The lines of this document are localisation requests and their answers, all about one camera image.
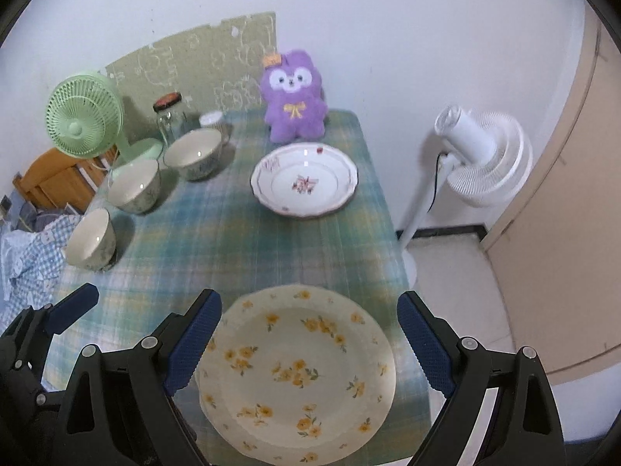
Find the fan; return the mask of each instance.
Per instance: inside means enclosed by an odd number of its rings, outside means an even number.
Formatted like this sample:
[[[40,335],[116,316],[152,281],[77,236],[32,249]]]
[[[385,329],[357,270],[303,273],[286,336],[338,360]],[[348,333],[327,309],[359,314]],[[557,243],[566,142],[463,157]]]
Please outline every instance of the fan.
[[[116,144],[119,164],[123,164],[139,158],[157,159],[163,149],[154,138],[129,145],[123,132],[120,94],[98,73],[77,74],[59,83],[47,104],[45,124],[54,145],[74,158],[94,158]]]
[[[429,196],[447,182],[470,206],[490,207],[511,200],[529,177],[533,149],[520,123],[510,115],[476,114],[453,105],[437,117],[435,132],[453,151],[439,156]],[[410,285],[416,282],[417,270],[406,246],[427,211],[426,205],[421,205],[413,212],[399,239]]]

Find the beige door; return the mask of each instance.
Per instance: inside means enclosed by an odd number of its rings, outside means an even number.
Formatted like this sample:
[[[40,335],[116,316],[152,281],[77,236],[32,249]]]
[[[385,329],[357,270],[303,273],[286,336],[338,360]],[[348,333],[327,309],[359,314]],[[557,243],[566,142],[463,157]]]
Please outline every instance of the beige door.
[[[553,383],[621,360],[621,54],[605,31],[598,47],[558,158],[488,250],[515,343]]]

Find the floral plate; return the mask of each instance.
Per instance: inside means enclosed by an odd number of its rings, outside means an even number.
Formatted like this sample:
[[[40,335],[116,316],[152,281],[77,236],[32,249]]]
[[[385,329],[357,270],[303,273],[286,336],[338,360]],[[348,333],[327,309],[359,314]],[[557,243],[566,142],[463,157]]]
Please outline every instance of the floral plate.
[[[388,340],[367,312],[299,285],[235,301],[195,375],[218,433],[274,465],[319,466],[358,450],[384,422],[396,381]]]
[[[250,186],[270,210],[288,217],[319,217],[341,208],[358,185],[358,169],[340,150],[292,143],[265,156]]]

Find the screw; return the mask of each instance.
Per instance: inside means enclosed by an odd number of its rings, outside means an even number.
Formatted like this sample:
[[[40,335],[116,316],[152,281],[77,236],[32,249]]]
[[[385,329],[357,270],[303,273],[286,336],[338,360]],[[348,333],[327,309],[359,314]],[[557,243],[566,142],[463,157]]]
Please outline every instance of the screw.
[[[84,357],[90,357],[95,352],[96,352],[95,345],[86,345],[86,347],[82,349],[82,355]]]
[[[479,342],[477,342],[474,338],[470,338],[469,336],[466,336],[461,341],[461,344],[464,346],[464,348],[467,348],[468,350],[476,350],[476,347],[479,346]]]
[[[155,336],[148,336],[141,341],[142,348],[153,348],[157,345],[157,338]]]
[[[537,351],[533,347],[524,347],[522,353],[529,359],[537,357]]]

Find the plaid tablecloth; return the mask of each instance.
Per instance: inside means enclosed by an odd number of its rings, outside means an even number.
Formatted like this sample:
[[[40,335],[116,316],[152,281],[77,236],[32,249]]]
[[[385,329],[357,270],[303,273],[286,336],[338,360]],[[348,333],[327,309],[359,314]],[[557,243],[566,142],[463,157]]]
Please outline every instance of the plaid tablecloth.
[[[356,116],[331,111],[325,143],[358,166],[355,196],[341,211],[320,219],[280,217],[259,205],[250,174],[276,146],[269,142],[263,111],[229,114],[234,124],[220,171],[186,183],[163,172],[163,194],[154,211],[131,216],[105,200],[105,185],[90,209],[105,206],[117,233],[118,260],[107,272],[67,267],[59,301],[85,282],[99,288],[99,304],[55,337],[45,377],[64,388],[80,349],[128,348],[171,312],[185,313],[203,288],[222,296],[226,310],[239,296],[303,283],[332,289],[360,304],[385,331],[395,356],[397,388],[378,433],[339,465],[376,465],[414,454],[429,426],[427,382],[397,323],[395,304],[408,287],[386,200]],[[198,433],[207,460],[220,466],[257,466],[209,424],[194,379],[177,392],[176,404]]]

